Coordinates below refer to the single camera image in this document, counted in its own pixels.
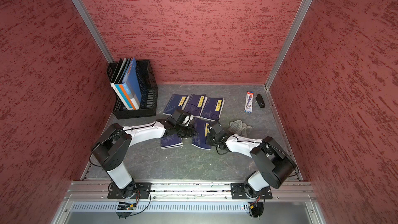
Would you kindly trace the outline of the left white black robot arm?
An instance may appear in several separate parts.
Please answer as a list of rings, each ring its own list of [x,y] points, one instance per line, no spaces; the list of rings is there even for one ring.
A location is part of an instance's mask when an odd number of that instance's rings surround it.
[[[110,125],[91,147],[91,155],[112,179],[110,189],[116,198],[130,199],[138,195],[138,189],[128,172],[124,158],[135,144],[176,135],[181,139],[192,138],[197,132],[191,124],[179,124],[166,119],[150,124],[123,127],[118,123]]]

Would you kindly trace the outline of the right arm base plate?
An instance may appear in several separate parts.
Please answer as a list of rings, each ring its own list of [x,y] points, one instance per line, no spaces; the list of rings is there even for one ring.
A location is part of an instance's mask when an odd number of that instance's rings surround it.
[[[273,198],[270,186],[255,191],[248,184],[245,183],[232,183],[231,196],[234,200],[271,200]]]

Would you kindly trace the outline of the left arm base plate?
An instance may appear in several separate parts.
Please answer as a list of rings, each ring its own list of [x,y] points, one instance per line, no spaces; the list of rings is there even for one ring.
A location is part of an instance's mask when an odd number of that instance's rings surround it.
[[[108,199],[149,199],[152,183],[131,182],[124,189],[119,189],[114,182],[108,185]]]

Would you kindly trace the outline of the grey fluffy cleaning cloth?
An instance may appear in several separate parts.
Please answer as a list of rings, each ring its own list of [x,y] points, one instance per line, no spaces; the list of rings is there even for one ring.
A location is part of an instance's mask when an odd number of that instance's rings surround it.
[[[243,123],[241,120],[235,120],[230,122],[228,131],[237,134],[242,137],[247,137],[248,133],[252,130],[252,126]]]

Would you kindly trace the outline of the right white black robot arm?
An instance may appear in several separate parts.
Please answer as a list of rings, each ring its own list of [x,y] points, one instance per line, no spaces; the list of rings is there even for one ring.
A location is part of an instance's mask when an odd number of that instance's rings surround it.
[[[297,165],[285,150],[270,136],[262,140],[249,139],[223,129],[218,121],[208,126],[206,144],[224,150],[224,154],[240,153],[250,157],[257,171],[240,186],[247,198],[255,199],[269,187],[278,189],[296,171]]]

